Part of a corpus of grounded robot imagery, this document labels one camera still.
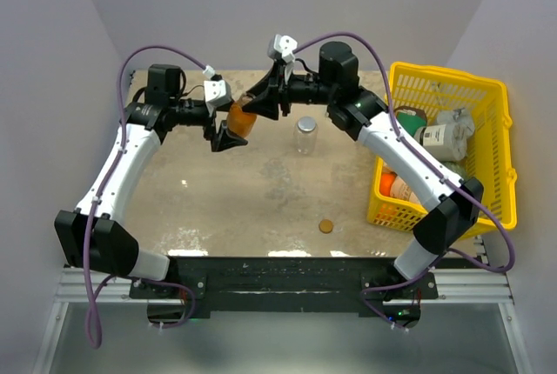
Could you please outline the orange juice bottle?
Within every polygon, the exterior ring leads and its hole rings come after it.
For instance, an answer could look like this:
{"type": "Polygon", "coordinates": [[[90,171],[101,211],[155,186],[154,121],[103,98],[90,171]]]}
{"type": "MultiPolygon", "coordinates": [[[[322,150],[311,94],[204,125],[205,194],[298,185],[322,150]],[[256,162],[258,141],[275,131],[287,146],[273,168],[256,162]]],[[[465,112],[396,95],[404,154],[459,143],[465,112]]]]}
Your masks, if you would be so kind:
{"type": "Polygon", "coordinates": [[[247,138],[258,116],[254,113],[244,112],[243,108],[253,99],[249,93],[242,94],[229,109],[226,123],[228,130],[239,137],[247,138]]]}

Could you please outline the clear glass bottle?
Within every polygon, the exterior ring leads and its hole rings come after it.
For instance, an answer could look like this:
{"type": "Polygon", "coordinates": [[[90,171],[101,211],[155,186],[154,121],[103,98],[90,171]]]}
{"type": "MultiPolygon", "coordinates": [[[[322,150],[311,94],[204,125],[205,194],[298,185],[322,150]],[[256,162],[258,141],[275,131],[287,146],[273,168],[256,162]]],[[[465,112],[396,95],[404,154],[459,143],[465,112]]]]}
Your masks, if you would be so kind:
{"type": "Polygon", "coordinates": [[[314,150],[318,135],[318,125],[317,129],[313,132],[301,132],[297,124],[295,126],[295,141],[297,151],[301,154],[310,154],[314,150]]]}

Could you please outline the brown bottle cap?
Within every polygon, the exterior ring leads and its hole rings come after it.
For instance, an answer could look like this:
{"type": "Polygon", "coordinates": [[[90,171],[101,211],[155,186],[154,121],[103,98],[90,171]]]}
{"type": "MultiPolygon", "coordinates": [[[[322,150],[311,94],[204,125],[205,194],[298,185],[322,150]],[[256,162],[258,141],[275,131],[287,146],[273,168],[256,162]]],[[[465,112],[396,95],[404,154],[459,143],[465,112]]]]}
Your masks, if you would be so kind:
{"type": "Polygon", "coordinates": [[[328,234],[331,233],[334,229],[334,223],[329,219],[322,219],[319,222],[319,230],[322,233],[328,234]]]}

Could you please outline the silver bottle cap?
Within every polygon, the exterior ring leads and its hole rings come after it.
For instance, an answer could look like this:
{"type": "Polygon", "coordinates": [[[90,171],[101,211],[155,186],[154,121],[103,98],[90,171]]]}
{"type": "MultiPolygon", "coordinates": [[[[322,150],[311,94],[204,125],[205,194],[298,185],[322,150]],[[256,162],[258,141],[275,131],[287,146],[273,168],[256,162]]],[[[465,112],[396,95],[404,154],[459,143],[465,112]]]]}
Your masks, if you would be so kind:
{"type": "Polygon", "coordinates": [[[297,127],[301,132],[313,132],[317,129],[317,123],[313,117],[301,117],[297,121],[297,127]]]}

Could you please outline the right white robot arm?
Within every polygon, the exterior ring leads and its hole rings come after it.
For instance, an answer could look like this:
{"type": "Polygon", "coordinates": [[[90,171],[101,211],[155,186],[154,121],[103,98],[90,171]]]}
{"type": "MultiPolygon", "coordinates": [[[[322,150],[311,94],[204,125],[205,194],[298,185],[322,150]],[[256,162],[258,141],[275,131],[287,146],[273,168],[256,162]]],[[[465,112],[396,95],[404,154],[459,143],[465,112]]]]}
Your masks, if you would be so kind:
{"type": "Polygon", "coordinates": [[[384,159],[409,185],[426,215],[413,226],[414,239],[394,261],[389,291],[409,297],[419,287],[418,275],[443,256],[476,222],[483,186],[459,174],[429,154],[390,114],[387,104],[359,83],[359,60],[343,42],[328,42],[319,50],[314,76],[293,74],[297,42],[275,36],[267,50],[273,61],[268,73],[248,91],[244,110],[272,120],[287,116],[292,104],[323,104],[332,123],[352,140],[384,159]]]}

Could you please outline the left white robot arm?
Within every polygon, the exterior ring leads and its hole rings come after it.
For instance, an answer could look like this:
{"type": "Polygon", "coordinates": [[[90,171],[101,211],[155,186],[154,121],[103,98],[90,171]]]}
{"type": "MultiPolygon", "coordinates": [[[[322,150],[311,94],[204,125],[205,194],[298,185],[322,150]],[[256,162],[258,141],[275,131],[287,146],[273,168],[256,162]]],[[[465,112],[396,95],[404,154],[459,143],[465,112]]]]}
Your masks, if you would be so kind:
{"type": "Polygon", "coordinates": [[[204,97],[192,100],[180,89],[185,74],[178,66],[153,64],[148,69],[144,101],[124,109],[116,142],[95,183],[73,210],[57,214],[55,231],[68,265],[150,279],[160,297],[178,292],[180,276],[169,269],[170,258],[141,249],[123,219],[144,168],[175,127],[202,128],[214,152],[246,145],[225,122],[216,121],[217,112],[233,103],[228,83],[211,66],[203,74],[204,97]]]}

